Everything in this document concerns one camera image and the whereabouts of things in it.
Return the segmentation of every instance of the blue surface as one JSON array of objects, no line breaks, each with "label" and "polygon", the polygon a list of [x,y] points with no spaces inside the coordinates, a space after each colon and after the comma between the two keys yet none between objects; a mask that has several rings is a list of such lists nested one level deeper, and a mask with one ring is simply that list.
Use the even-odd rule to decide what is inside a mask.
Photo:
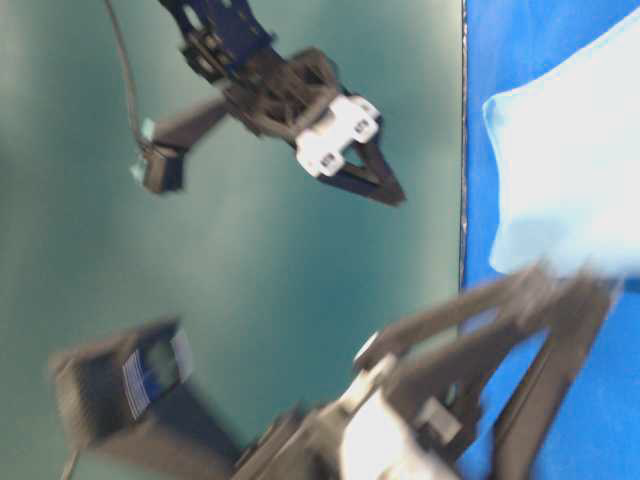
[{"label": "blue surface", "polygon": [[[469,230],[465,287],[498,276],[488,262],[498,226],[498,176],[482,104],[491,95],[554,68],[640,6],[638,0],[467,2]],[[640,352],[635,341],[640,338],[640,299],[632,289],[627,292],[604,325],[552,426],[536,462],[538,478],[640,478]],[[488,426],[539,345],[538,338],[516,350],[487,386],[487,414],[480,438],[461,461],[470,478],[482,478],[488,468]]]}]

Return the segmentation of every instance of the white plastic connector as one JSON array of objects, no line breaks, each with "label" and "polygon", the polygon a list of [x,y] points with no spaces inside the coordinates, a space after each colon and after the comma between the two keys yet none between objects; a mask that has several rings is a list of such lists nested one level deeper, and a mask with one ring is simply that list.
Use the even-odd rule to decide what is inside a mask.
[{"label": "white plastic connector", "polygon": [[298,163],[312,176],[334,176],[345,164],[342,152],[367,143],[379,130],[380,112],[362,97],[338,96],[327,114],[296,138]]}]

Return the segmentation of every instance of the white fabric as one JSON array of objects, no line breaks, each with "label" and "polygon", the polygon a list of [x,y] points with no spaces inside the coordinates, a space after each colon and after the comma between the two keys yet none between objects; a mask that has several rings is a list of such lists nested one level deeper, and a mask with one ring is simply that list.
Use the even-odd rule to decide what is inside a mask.
[{"label": "white fabric", "polygon": [[607,275],[640,273],[639,50],[640,9],[485,103],[500,177],[495,270],[547,258],[562,275],[585,263]]}]

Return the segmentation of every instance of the teal table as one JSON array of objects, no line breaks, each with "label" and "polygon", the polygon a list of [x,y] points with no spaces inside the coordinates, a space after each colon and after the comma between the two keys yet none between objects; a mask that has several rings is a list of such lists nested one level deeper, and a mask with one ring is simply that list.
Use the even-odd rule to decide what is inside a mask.
[{"label": "teal table", "polygon": [[[288,146],[233,122],[194,152],[184,194],[153,197],[129,174],[102,2],[0,2],[3,478],[56,478],[66,458],[45,375],[54,351],[178,313],[203,395],[248,441],[297,401],[338,394],[373,330],[456,293],[460,3],[252,3],[283,54],[318,46],[383,111],[408,203],[321,185]],[[115,6],[144,115],[217,94],[157,2]],[[92,457],[77,474],[152,478]]]}]

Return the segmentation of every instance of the robotic arm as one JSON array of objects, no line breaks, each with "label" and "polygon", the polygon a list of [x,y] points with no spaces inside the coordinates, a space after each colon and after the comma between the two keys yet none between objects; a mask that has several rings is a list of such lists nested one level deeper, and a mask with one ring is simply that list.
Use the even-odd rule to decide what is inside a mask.
[{"label": "robotic arm", "polygon": [[[340,398],[286,412],[242,455],[185,383],[175,322],[57,356],[59,409],[74,450],[185,480],[454,480],[485,383],[514,346],[546,330],[493,429],[490,478],[526,479],[613,293],[588,273],[558,281],[534,267],[391,324],[358,353],[358,374]],[[411,351],[479,314],[489,319],[470,333]]]},{"label": "robotic arm", "polygon": [[[105,1],[124,50],[110,0]],[[339,83],[324,53],[311,48],[283,59],[272,47],[274,36],[256,20],[247,0],[160,3],[182,33],[187,64],[209,83],[224,86],[221,99],[147,129],[139,141],[142,163],[136,169],[147,190],[160,194],[182,189],[186,154],[230,114],[254,135],[291,145],[300,165],[320,182],[387,205],[404,201],[380,150],[380,112]],[[361,166],[346,161],[350,148]]]}]

